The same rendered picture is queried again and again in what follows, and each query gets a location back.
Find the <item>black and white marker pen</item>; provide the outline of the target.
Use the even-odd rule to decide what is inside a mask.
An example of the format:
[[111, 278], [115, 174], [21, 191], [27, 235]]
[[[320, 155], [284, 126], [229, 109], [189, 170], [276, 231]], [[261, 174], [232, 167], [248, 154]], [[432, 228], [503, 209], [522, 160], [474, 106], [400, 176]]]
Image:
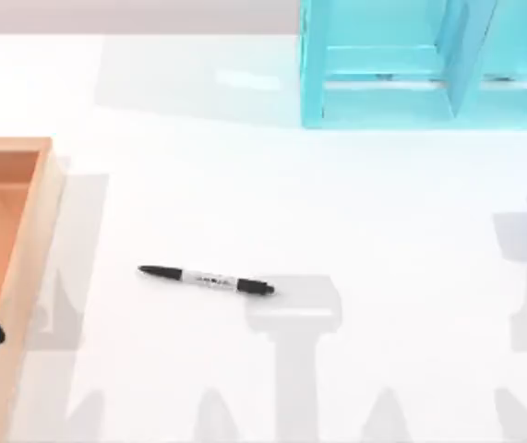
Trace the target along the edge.
[[140, 265], [138, 269], [150, 276], [210, 287], [218, 290], [259, 296], [267, 296], [275, 293], [275, 287], [265, 281], [156, 265]]

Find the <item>light blue rack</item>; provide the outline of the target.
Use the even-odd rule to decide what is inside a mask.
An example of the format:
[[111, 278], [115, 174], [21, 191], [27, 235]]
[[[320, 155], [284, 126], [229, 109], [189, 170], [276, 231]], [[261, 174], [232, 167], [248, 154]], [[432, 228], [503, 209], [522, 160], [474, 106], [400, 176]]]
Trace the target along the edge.
[[300, 0], [306, 127], [527, 130], [527, 0]]

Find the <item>shallow salmon-coloured box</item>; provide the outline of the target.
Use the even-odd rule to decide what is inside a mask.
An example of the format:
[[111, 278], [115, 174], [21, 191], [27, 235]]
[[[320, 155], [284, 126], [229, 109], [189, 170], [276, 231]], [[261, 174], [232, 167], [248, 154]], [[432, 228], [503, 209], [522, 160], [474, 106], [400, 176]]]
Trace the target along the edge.
[[0, 443], [54, 235], [64, 174], [50, 138], [0, 138]]

